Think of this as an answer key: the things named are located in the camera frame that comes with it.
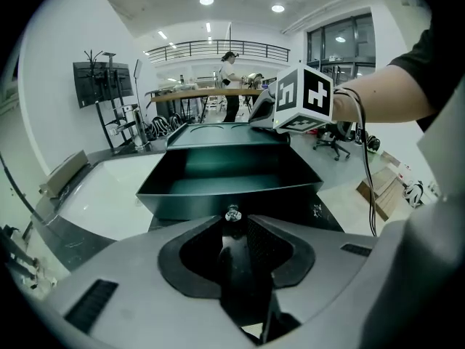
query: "railing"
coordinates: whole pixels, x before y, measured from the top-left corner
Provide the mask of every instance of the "railing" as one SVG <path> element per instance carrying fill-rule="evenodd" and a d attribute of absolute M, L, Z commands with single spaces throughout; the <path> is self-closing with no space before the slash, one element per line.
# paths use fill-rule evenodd
<path fill-rule="evenodd" d="M 289 61 L 289 49 L 277 47 L 255 41 L 242 40 L 196 40 L 186 41 L 174 45 L 160 47 L 146 51 L 151 63 L 159 63 L 177 58 L 192 57 L 194 55 L 215 55 L 222 56 L 227 51 L 239 53 L 253 57 L 269 58 L 283 62 Z"/>

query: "glass window frame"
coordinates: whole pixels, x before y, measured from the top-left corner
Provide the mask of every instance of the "glass window frame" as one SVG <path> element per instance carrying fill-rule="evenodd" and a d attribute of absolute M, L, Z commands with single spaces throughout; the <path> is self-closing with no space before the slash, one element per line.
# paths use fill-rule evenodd
<path fill-rule="evenodd" d="M 352 79 L 355 79 L 357 76 L 357 73 L 355 72 L 357 70 L 357 67 L 364 66 L 364 67 L 375 67 L 376 66 L 376 56 L 374 57 L 361 57 L 359 56 L 358 52 L 358 29 L 357 29 L 357 19 L 364 18 L 364 17 L 372 17 L 371 13 L 367 13 L 364 15 L 356 15 L 352 16 L 349 18 L 346 18 L 344 20 L 339 20 L 333 23 L 330 23 L 328 25 L 321 26 L 317 28 L 316 30 L 310 31 L 307 33 L 307 44 L 308 44 L 308 50 L 307 50 L 307 65 L 310 67 L 318 67 L 318 70 L 321 71 L 322 66 L 324 65 L 352 65 Z M 325 42 L 326 42 L 326 35 L 325 35 L 325 29 L 334 25 L 338 25 L 340 23 L 344 22 L 351 22 L 352 23 L 352 32 L 354 35 L 354 40 L 353 40 L 353 45 L 354 45 L 354 57 L 343 57 L 339 60 L 332 59 L 330 60 L 329 58 L 325 58 L 326 55 L 326 48 L 325 48 Z M 309 60 L 312 58 L 312 34 L 320 31 L 321 32 L 321 43 L 320 43 L 320 59 L 319 60 Z"/>

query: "television monitor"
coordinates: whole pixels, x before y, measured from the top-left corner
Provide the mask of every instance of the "television monitor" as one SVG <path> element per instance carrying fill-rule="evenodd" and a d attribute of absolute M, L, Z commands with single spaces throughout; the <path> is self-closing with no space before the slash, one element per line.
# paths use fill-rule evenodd
<path fill-rule="evenodd" d="M 74 84 L 76 86 L 76 94 L 78 96 L 79 108 L 85 108 L 86 106 L 94 105 L 95 101 L 99 102 L 108 101 L 110 99 L 110 93 L 108 91 L 108 83 L 105 80 L 105 70 L 110 68 L 108 62 L 96 62 L 94 67 L 94 75 L 96 81 L 94 83 L 94 92 L 92 94 L 92 84 L 90 77 L 90 62 L 74 62 Z M 123 97 L 134 95 L 132 91 L 131 75 L 129 72 L 129 66 L 124 63 L 113 63 L 113 74 L 114 71 L 118 70 L 121 94 Z M 114 75 L 110 75 L 110 86 L 111 94 L 113 99 L 118 98 L 118 88 L 114 81 Z"/>

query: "ceiling light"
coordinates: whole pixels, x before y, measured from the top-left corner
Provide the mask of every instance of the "ceiling light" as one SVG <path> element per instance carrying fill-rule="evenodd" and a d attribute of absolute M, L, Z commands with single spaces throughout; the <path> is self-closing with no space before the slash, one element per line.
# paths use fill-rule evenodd
<path fill-rule="evenodd" d="M 214 0 L 201 0 L 202 5 L 212 5 Z"/>
<path fill-rule="evenodd" d="M 275 13 L 281 13 L 284 12 L 284 7 L 282 5 L 273 5 L 271 10 Z"/>

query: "black sleeve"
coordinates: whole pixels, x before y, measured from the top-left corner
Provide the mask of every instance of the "black sleeve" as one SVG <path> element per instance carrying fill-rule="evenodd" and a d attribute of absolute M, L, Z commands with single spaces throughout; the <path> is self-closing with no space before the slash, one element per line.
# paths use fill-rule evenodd
<path fill-rule="evenodd" d="M 453 58 L 453 37 L 448 33 L 450 28 L 445 31 L 433 18 L 431 26 L 422 33 L 412 50 L 390 63 L 407 71 L 423 89 L 431 106 L 438 111 L 449 100 L 465 68 L 460 60 Z"/>

